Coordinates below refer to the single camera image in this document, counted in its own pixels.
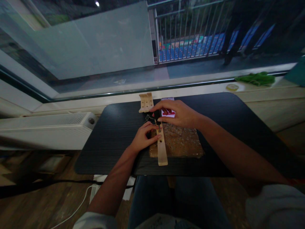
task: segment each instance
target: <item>hand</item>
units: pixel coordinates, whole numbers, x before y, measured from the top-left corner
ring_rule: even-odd
[[[162,100],[161,102],[158,102],[149,111],[154,112],[159,109],[162,109],[164,112],[166,110],[169,112],[173,110],[176,112],[176,114],[174,118],[160,117],[158,121],[171,123],[184,128],[197,128],[200,120],[205,118],[204,115],[199,114],[197,111],[194,111],[181,100]]]
[[[153,144],[156,142],[159,138],[161,138],[161,135],[156,135],[153,138],[148,139],[146,134],[151,130],[157,130],[159,129],[158,126],[153,125],[151,122],[146,122],[143,126],[141,126],[134,137],[132,143],[130,144],[129,148],[135,152],[138,153],[142,149],[146,148],[147,146]]]

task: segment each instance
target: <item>person's right hand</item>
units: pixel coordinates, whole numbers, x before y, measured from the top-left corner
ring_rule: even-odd
[[[201,119],[205,116],[199,114],[197,111],[194,111],[192,108],[187,106],[181,100],[162,100],[158,102],[153,108],[149,111],[154,112],[156,110],[173,110],[176,112],[175,117],[160,117],[158,121],[163,121],[167,123],[174,124],[176,126],[184,128],[198,128],[198,124]]]

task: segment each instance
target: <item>green cloth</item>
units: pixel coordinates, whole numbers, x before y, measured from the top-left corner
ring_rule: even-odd
[[[275,76],[268,75],[268,72],[260,72],[257,74],[250,73],[247,76],[235,77],[236,81],[241,81],[256,86],[271,86],[275,82]]]

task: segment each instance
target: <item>white radiator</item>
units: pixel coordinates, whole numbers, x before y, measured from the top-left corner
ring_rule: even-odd
[[[0,136],[39,149],[82,149],[97,120],[91,112],[0,119]]]

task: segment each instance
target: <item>white sleeve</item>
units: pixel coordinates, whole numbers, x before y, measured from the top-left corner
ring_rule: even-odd
[[[289,185],[266,185],[247,199],[246,215],[252,229],[305,228],[305,195]]]
[[[79,218],[73,226],[73,229],[116,229],[117,222],[113,216],[98,214],[95,212],[86,212]]]

